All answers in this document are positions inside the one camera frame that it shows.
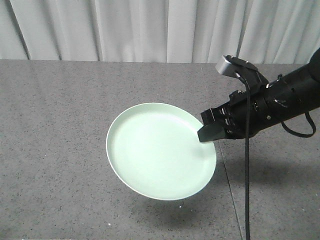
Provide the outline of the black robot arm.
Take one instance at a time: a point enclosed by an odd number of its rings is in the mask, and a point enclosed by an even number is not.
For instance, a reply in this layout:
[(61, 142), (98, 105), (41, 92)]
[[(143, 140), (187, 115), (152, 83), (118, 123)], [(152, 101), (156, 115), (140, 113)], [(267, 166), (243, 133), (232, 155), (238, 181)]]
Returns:
[(216, 70), (223, 76), (247, 83), (249, 91), (236, 90), (229, 101), (201, 113), (203, 127), (197, 132), (200, 142), (243, 139), (259, 131), (305, 114), (320, 106), (320, 52), (308, 64), (269, 82), (250, 62), (225, 55)]

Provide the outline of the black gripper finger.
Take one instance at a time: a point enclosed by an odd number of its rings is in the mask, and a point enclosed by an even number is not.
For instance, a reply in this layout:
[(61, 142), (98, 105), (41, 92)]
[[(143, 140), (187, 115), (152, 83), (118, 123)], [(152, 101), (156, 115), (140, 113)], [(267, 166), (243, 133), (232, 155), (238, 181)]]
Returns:
[(209, 108), (200, 114), (204, 125), (218, 124), (220, 113), (219, 108)]
[(217, 123), (204, 125), (197, 131), (198, 139), (201, 143), (221, 140), (226, 138), (225, 130)]

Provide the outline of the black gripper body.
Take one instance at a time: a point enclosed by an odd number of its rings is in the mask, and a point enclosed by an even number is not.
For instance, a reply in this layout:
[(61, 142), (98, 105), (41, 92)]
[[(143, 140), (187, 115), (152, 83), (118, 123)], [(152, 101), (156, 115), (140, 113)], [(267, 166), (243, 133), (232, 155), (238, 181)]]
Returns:
[(250, 104), (247, 93), (234, 91), (230, 100), (217, 108), (218, 122), (222, 124), (225, 139), (243, 139), (246, 134), (247, 111), (249, 111), (249, 136), (255, 136), (259, 131), (269, 127), (268, 106), (264, 98), (266, 87), (250, 94)]

